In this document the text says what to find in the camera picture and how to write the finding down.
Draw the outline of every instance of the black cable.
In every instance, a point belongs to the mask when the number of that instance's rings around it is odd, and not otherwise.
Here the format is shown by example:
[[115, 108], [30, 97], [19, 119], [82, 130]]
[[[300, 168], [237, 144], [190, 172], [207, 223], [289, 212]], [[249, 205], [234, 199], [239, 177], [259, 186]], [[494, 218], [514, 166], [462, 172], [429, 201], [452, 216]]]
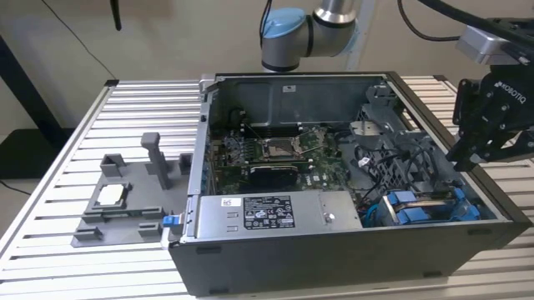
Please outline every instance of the black cable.
[[107, 72], [110, 73], [111, 77], [114, 79], [117, 79], [114, 73], [111, 73], [109, 67], [106, 67], [106, 65], [103, 64], [103, 62], [98, 59], [98, 57], [91, 53], [90, 49], [87, 48], [85, 42], [81, 40], [81, 38], [78, 37], [77, 33], [73, 31], [71, 27], [69, 27], [69, 25], [66, 24], [65, 20], [62, 20], [62, 18], [58, 16], [58, 13], [55, 12], [55, 10], [51, 8], [51, 6], [49, 5], [49, 3], [42, 0], [42, 2], [45, 3], [45, 5], [47, 6], [47, 8], [50, 9], [50, 11], [53, 12], [53, 14], [57, 16], [59, 22], [62, 22], [62, 24], [67, 27], [69, 31], [73, 33], [73, 35], [75, 36], [75, 38], [78, 39], [78, 41], [81, 42], [83, 48], [86, 49], [87, 53], [93, 56], [93, 58], [95, 58], [95, 60], [99, 62], [101, 66], [103, 66], [103, 68], [107, 70]]
[[262, 19], [259, 20], [259, 47], [263, 47], [263, 38], [265, 38], [265, 31], [266, 31], [266, 24], [269, 13], [271, 12], [273, 0], [267, 0], [266, 7], [263, 9]]
[[410, 28], [412, 32], [422, 39], [430, 41], [430, 42], [452, 42], [452, 41], [458, 41], [460, 36], [445, 36], [445, 37], [436, 37], [436, 36], [428, 36], [425, 33], [418, 31], [418, 29], [414, 27], [414, 25], [410, 22], [410, 19], [406, 15], [405, 11], [405, 6], [402, 4], [402, 0], [397, 0], [397, 5], [400, 6], [400, 13], [404, 22], [406, 23], [408, 27]]
[[8, 186], [8, 184], [4, 182], [4, 180], [0, 180], [0, 184], [2, 184], [3, 186], [6, 186], [8, 189], [11, 189], [11, 190], [14, 190], [14, 191], [16, 191], [16, 192], [19, 192], [19, 193], [27, 194], [29, 196], [33, 195], [31, 193], [23, 191], [22, 189], [18, 189], [18, 188], [15, 188], [15, 187], [12, 187], [12, 186]]
[[441, 0], [420, 0], [420, 2], [453, 20], [497, 35], [513, 44], [534, 49], [534, 38], [530, 36], [517, 33], [516, 31], [502, 27], [500, 24], [472, 15], [454, 6], [444, 3]]
[[378, 175], [380, 175], [380, 178], [378, 178], [378, 180], [376, 181], [376, 185], [369, 189], [368, 193], [364, 195], [362, 199], [366, 199], [368, 196], [369, 196], [369, 194], [381, 186], [384, 177], [382, 177], [381, 172], [380, 172], [380, 170], [377, 169], [377, 167], [378, 167], [381, 164], [384, 164], [386, 161], [390, 161], [392, 159], [398, 158], [398, 157], [400, 157], [398, 154], [393, 154], [393, 155], [390, 155], [390, 156], [386, 156], [386, 157], [382, 158], [376, 164], [373, 164], [373, 165], [369, 166], [368, 174], [369, 174], [370, 177], [372, 177], [370, 171], [372, 171], [372, 169], [376, 169], [376, 170], [377, 170], [377, 173], [378, 173]]

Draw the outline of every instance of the metal slat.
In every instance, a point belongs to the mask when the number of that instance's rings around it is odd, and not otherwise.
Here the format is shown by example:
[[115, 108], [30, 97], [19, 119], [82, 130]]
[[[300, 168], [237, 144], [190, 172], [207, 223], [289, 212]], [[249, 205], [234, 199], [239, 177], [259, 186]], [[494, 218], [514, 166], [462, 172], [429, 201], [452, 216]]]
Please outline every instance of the metal slat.
[[90, 274], [131, 273], [143, 271], [170, 271], [177, 270], [173, 260], [123, 262], [118, 264], [97, 264], [87, 266], [46, 267], [42, 269], [3, 270], [0, 280], [55, 278], [65, 276], [79, 276]]
[[199, 120], [197, 118], [185, 117], [173, 119], [143, 119], [143, 120], [101, 120], [93, 123], [93, 128], [129, 128], [147, 127], [147, 130], [154, 130], [154, 127], [165, 126], [197, 126]]
[[162, 245], [158, 242], [150, 242], [146, 244], [127, 244], [127, 245], [74, 248], [70, 244], [63, 244], [61, 246], [20, 247], [14, 250], [12, 255], [16, 257], [38, 256], [38, 255], [50, 256], [61, 254], [105, 253], [114, 251], [127, 252], [139, 249], [143, 250], [162, 249]]
[[123, 98], [121, 101], [109, 102], [118, 104], [109, 104], [103, 107], [102, 111], [147, 111], [150, 109], [182, 109], [182, 108], [201, 108], [201, 103], [197, 100], [187, 99], [181, 103], [177, 103], [170, 97], [169, 103], [163, 99], [158, 101], [151, 101], [150, 99], [139, 99], [135, 101], [133, 98]]
[[[94, 129], [87, 133], [86, 138], [126, 138], [129, 136], [143, 136], [143, 133], [150, 132], [147, 128], [133, 128], [133, 129]], [[191, 127], [162, 127], [158, 128], [161, 136], [190, 136], [197, 135], [197, 126]]]
[[66, 266], [87, 266], [97, 264], [119, 264], [135, 263], [142, 261], [170, 261], [171, 255], [167, 251], [137, 251], [137, 252], [115, 252], [98, 254], [79, 254], [70, 256], [47, 256], [14, 259], [8, 261], [3, 269], [38, 269], [58, 268]]
[[67, 291], [74, 289], [111, 288], [115, 286], [145, 286], [147, 284], [181, 283], [177, 271], [141, 272], [57, 279], [15, 281], [0, 284], [0, 295]]
[[55, 201], [90, 199], [94, 191], [94, 186], [55, 187], [49, 189], [43, 198]]
[[[159, 140], [161, 146], [194, 146], [195, 135], [189, 136], [165, 136]], [[123, 137], [109, 139], [86, 139], [81, 144], [81, 149], [93, 148], [114, 148], [114, 147], [139, 147], [142, 145], [142, 137]]]
[[63, 174], [58, 179], [57, 186], [95, 185], [99, 182], [101, 176], [102, 172]]
[[45, 203], [37, 207], [37, 217], [81, 216], [90, 201]]
[[[159, 147], [166, 154], [166, 158], [179, 157], [181, 153], [193, 153], [194, 148], [186, 146]], [[146, 158], [149, 157], [147, 149], [142, 147], [130, 148], [99, 148], [99, 149], [82, 149], [77, 151], [74, 160], [83, 159], [102, 159], [106, 154], [121, 154], [123, 158]]]
[[27, 299], [30, 296], [33, 299], [71, 299], [71, 300], [86, 300], [86, 299], [113, 299], [115, 297], [135, 297], [135, 296], [150, 296], [158, 294], [179, 294], [186, 292], [186, 287], [182, 283], [170, 284], [151, 284], [145, 286], [129, 286], [125, 287], [107, 287], [85, 290], [81, 294], [79, 291], [54, 291], [41, 292], [31, 295], [10, 295], [4, 296], [4, 300], [20, 300]]
[[199, 116], [198, 109], [181, 109], [181, 110], [165, 110], [165, 111], [129, 111], [129, 112], [102, 112], [98, 116], [98, 120], [114, 120], [114, 119], [153, 119], [153, 118], [197, 118]]

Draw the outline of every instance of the table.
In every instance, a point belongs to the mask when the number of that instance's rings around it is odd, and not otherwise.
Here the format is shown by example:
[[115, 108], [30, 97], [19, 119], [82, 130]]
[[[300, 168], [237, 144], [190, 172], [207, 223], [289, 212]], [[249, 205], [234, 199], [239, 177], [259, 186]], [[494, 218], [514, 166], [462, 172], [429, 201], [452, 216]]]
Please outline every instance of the table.
[[[456, 132], [456, 88], [440, 76], [404, 80]], [[74, 248], [73, 233], [101, 177], [106, 153], [149, 161], [139, 145], [157, 129], [167, 158], [193, 152], [199, 81], [121, 81], [105, 87], [12, 226], [0, 240], [2, 299], [190, 299], [159, 243]], [[534, 221], [534, 163], [484, 165]], [[446, 279], [241, 295], [255, 299], [534, 299], [534, 228], [501, 250], [481, 252]]]

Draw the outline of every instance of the white sticker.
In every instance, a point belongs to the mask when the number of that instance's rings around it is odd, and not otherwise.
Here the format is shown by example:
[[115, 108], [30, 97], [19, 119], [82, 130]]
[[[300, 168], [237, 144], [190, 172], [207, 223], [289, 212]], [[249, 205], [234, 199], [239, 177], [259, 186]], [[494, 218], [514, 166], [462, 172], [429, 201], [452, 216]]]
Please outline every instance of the white sticker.
[[221, 206], [242, 206], [242, 198], [222, 198]]

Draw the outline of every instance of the power supply label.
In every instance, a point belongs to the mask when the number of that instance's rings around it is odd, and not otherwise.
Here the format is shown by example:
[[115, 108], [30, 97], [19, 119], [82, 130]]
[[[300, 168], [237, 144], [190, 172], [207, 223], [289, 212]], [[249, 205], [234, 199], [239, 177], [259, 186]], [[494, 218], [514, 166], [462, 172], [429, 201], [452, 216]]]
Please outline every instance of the power supply label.
[[243, 216], [246, 229], [294, 228], [292, 197], [245, 197]]

